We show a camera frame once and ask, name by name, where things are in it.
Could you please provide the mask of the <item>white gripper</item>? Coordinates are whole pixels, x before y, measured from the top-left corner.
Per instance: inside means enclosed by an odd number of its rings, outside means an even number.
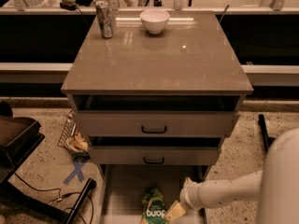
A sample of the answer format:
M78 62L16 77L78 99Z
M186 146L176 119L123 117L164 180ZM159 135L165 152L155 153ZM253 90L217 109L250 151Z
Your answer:
M202 209L204 206L198 194L200 188L200 183L193 182L189 177L186 177L184 179L183 188L179 194L180 202L174 201L171 204L170 208L164 214L164 220L172 222L183 217L187 213L187 209Z

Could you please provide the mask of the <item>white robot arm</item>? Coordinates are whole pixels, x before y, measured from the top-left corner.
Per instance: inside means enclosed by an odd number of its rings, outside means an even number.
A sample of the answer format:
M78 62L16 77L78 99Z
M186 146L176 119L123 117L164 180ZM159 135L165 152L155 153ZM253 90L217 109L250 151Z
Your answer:
M165 213L174 221L189 210L221 208L236 201L258 204L256 224L299 224L299 129L280 135L263 169L233 180L196 183L187 178L179 199Z

